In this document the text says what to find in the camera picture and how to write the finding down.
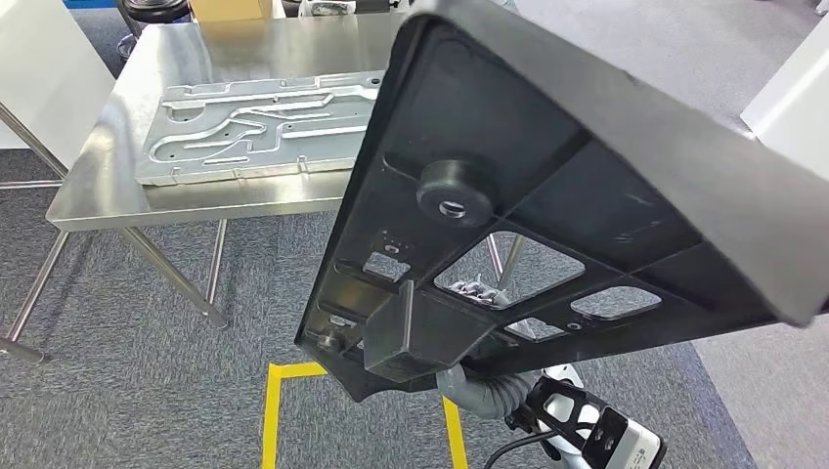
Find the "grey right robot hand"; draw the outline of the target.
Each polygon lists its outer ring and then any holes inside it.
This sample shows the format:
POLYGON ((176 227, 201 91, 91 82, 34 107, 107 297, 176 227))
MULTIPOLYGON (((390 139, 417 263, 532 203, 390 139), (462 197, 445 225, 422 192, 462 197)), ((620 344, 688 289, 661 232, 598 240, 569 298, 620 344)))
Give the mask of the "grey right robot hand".
POLYGON ((473 280, 458 280, 449 286, 449 290, 470 301, 483 306, 500 309, 511 304, 503 290, 483 282, 480 278, 473 280))

